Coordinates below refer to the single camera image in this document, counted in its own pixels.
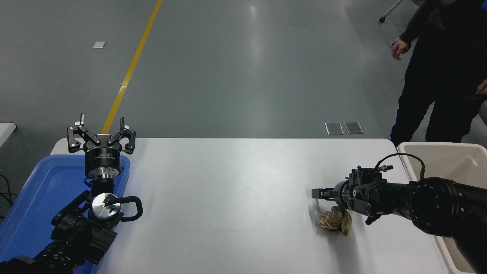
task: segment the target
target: silver cylindrical joint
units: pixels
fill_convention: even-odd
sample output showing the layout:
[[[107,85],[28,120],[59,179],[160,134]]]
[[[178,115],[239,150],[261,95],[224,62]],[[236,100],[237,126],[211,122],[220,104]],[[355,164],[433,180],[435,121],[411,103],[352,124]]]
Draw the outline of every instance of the silver cylindrical joint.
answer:
[[[109,219],[120,212],[120,203],[106,206],[109,200],[116,199],[117,196],[111,193],[102,193],[97,195],[91,205],[92,213],[95,217],[101,220]]]
[[[88,178],[115,178],[118,176],[118,170],[111,167],[99,167],[88,172]]]

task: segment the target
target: black cable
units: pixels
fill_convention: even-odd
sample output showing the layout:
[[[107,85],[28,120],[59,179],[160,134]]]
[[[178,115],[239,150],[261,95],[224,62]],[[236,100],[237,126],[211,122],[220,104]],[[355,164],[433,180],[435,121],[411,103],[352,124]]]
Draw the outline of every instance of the black cable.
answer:
[[[7,202],[10,204],[10,207],[12,207],[12,205],[14,204],[14,202],[12,202],[12,200],[10,200],[7,196],[5,196],[4,194],[0,194],[0,196],[2,196],[3,198],[5,198],[5,200],[7,200]]]
[[[0,192],[0,196],[2,196],[3,198],[5,198],[5,200],[9,203],[10,207],[12,207],[12,205],[14,204],[13,200],[12,200],[12,195],[14,196],[17,196],[17,194],[15,193],[12,193],[12,191],[10,190],[10,182],[8,181],[7,177],[3,176],[2,174],[0,174],[0,177],[4,178],[5,181],[7,182],[7,189],[8,189],[8,192]]]
[[[425,167],[425,163],[423,162],[423,160],[421,160],[419,157],[417,156],[414,156],[412,154],[409,154],[409,153],[394,153],[394,154],[391,154],[391,155],[387,155],[385,156],[382,160],[380,160],[377,165],[375,165],[375,168],[379,168],[379,165],[387,158],[390,158],[392,156],[397,156],[397,155],[406,155],[406,156],[410,156],[410,157],[413,157],[414,159],[418,160],[420,163],[421,163],[421,171],[419,172],[419,179],[424,179],[425,178],[425,170],[426,170],[426,167]]]
[[[10,197],[10,200],[12,200],[12,192],[10,191],[10,183],[8,182],[7,177],[3,176],[2,174],[0,174],[0,177],[3,177],[7,182],[8,196]]]

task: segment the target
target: yellow floor line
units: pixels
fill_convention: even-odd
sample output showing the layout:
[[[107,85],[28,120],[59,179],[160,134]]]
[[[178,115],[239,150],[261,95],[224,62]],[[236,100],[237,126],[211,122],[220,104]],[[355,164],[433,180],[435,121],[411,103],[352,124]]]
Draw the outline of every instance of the yellow floor line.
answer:
[[[144,34],[142,35],[142,39],[140,39],[139,46],[137,47],[137,50],[135,51],[135,54],[133,55],[132,62],[130,63],[129,69],[127,70],[127,73],[125,74],[125,78],[123,79],[122,86],[118,90],[117,97],[115,98],[115,102],[113,102],[112,108],[110,109],[110,112],[108,113],[107,120],[105,121],[105,125],[103,125],[103,129],[101,130],[102,134],[107,134],[108,131],[110,130],[110,127],[112,126],[113,118],[115,118],[115,114],[117,113],[118,106],[120,106],[120,102],[122,101],[123,95],[125,94],[125,90],[127,89],[127,86],[129,85],[130,78],[132,77],[133,70],[135,69],[135,66],[137,65],[137,61],[139,61],[140,53],[142,52],[142,49],[144,48],[144,44],[146,43],[147,36],[149,36],[150,29],[152,28],[152,24],[154,23],[155,16],[157,15],[157,12],[159,11],[159,7],[161,6],[162,0],[158,0],[155,7],[154,11],[152,12],[152,15],[150,16],[149,22],[147,23],[147,27],[144,31]]]

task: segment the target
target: metal plate on floor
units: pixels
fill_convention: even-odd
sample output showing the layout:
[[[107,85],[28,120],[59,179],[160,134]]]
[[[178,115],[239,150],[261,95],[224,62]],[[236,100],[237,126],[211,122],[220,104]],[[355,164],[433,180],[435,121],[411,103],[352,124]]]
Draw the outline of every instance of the metal plate on floor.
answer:
[[[362,134],[364,133],[359,122],[345,122],[345,128],[348,134]]]
[[[92,49],[102,49],[105,46],[105,41],[95,42]]]
[[[328,135],[343,135],[343,128],[340,123],[325,123]]]

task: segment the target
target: black robotic arm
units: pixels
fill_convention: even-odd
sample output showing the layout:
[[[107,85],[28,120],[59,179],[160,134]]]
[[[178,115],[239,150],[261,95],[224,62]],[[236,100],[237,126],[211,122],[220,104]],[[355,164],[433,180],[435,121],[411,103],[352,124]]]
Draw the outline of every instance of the black robotic arm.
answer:
[[[412,156],[388,157],[395,155]],[[341,208],[363,214],[367,225],[382,215],[405,217],[428,234],[453,238],[471,267],[487,273],[487,190],[438,177],[424,178],[423,162],[418,182],[389,183],[382,172],[393,167],[379,166],[386,158],[374,168],[358,166],[335,188],[312,189],[311,198],[335,201]]]

